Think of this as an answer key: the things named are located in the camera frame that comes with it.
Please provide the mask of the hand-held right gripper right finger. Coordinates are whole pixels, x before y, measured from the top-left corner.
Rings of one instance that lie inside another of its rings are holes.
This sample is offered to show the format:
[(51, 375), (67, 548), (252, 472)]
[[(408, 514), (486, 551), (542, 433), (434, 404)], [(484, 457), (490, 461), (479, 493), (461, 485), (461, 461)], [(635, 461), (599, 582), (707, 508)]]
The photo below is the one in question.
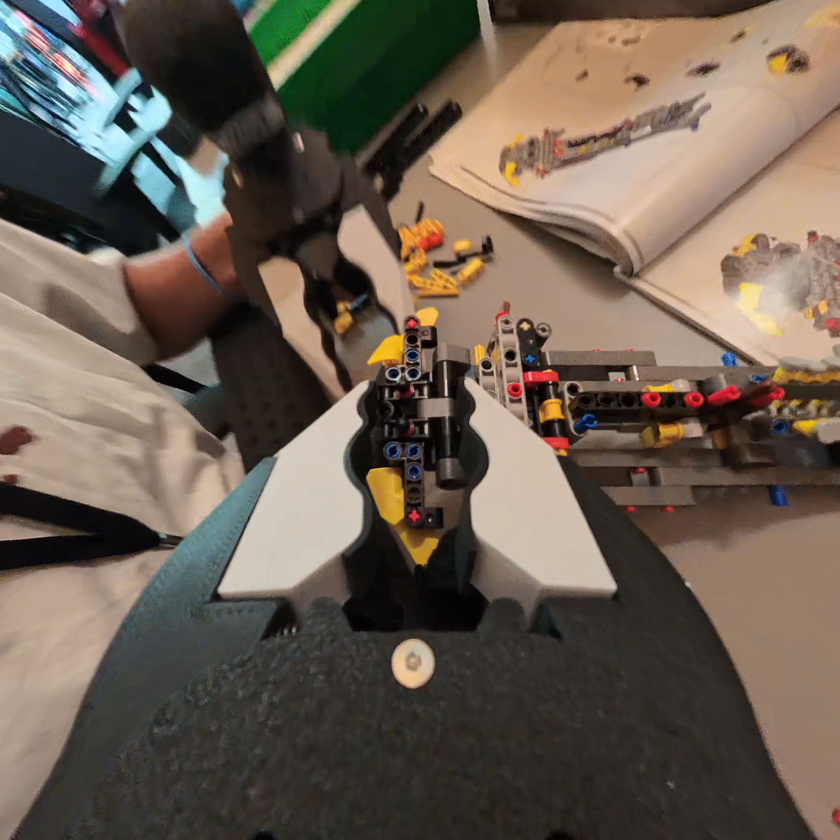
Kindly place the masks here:
[(465, 380), (464, 388), (472, 409), (465, 433), (477, 436), (487, 461), (466, 505), (476, 539), (472, 585), (489, 602), (614, 596), (561, 458), (477, 383)]

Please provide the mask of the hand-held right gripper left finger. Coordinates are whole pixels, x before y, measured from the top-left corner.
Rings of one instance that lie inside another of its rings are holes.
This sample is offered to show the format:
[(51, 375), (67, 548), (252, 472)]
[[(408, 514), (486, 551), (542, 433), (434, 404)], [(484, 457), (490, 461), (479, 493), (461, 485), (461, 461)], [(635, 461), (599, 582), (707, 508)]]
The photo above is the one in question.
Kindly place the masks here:
[(343, 555), (362, 534), (364, 495), (347, 456), (369, 387), (357, 385), (276, 455), (217, 587), (222, 601), (349, 599)]

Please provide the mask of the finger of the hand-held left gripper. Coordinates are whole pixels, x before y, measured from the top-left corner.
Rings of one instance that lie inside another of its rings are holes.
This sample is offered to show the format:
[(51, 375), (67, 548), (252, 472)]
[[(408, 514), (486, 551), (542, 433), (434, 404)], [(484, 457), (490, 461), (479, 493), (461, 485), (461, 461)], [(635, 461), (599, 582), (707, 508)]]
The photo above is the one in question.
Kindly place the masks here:
[(329, 398), (342, 399), (361, 379), (352, 379), (337, 334), (318, 305), (307, 300), (302, 269), (291, 259), (275, 256), (259, 267), (259, 276), (284, 339)]
[(403, 325), (415, 312), (403, 264), (364, 205), (358, 204), (343, 214), (337, 239), (341, 255), (371, 282), (381, 310), (395, 325)]

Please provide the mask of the pile of yellow Lego pieces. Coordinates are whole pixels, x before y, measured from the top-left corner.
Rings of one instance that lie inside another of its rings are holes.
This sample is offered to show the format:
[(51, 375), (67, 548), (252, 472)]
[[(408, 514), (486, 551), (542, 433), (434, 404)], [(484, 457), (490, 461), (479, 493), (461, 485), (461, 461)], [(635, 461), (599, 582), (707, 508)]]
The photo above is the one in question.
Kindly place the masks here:
[(424, 215), (420, 203), (413, 224), (398, 225), (404, 275), (410, 290), (421, 298), (457, 297), (462, 287), (474, 282), (495, 257), (490, 236), (474, 247), (470, 239), (462, 238), (452, 244), (451, 259), (430, 259), (429, 253), (445, 245), (444, 226)]

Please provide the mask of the partly built lego chassis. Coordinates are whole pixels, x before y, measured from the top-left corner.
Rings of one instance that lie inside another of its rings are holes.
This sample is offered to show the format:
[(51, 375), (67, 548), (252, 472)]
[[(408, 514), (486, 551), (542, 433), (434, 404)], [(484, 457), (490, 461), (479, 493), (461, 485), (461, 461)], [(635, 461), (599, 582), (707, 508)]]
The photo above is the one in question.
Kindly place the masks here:
[(652, 353), (551, 351), (546, 322), (515, 319), (505, 301), (489, 341), (473, 350), (438, 338), (435, 308), (409, 314), (385, 339), (377, 367), (374, 463), (379, 514), (425, 565), (445, 531), (429, 487), (460, 493), (456, 386), (472, 381), (573, 459), (626, 512), (673, 511), (705, 489), (838, 487), (838, 360), (775, 366), (663, 366)]

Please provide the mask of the person's left forearm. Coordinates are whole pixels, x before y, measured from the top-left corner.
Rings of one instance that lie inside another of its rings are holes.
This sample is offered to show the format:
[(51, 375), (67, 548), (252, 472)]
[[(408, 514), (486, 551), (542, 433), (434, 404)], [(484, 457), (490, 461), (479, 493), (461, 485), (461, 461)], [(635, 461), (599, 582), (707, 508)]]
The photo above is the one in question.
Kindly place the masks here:
[(217, 297), (189, 266), (181, 244), (127, 259), (122, 275), (133, 309), (150, 336), (153, 362), (167, 361), (202, 342), (246, 300), (228, 241), (232, 218), (223, 212), (211, 223), (190, 231), (198, 258), (228, 292)]

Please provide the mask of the lego instruction booklet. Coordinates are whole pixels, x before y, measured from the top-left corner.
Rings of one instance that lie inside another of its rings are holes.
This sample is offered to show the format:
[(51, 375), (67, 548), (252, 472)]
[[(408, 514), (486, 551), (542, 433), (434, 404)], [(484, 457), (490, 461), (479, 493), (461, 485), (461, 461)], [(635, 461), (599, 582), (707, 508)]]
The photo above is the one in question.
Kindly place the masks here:
[(838, 17), (560, 24), (429, 171), (753, 360), (838, 366)]

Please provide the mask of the blue wristband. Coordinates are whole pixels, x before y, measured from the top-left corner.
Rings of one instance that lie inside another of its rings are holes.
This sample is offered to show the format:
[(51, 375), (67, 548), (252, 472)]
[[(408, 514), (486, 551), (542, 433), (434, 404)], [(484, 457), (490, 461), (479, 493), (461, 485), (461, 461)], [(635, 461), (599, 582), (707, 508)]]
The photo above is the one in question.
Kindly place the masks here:
[(188, 233), (183, 233), (181, 235), (180, 244), (189, 266), (203, 284), (217, 297), (228, 300), (230, 298), (228, 291), (216, 281), (213, 275), (198, 258)]

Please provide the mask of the green plastic bin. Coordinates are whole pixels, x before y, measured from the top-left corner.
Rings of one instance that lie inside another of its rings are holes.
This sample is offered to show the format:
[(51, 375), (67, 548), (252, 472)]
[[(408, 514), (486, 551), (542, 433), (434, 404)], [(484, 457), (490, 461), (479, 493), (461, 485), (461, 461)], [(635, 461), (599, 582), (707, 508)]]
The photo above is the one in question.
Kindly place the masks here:
[(248, 34), (287, 120), (360, 151), (476, 40), (475, 1), (255, 2)]

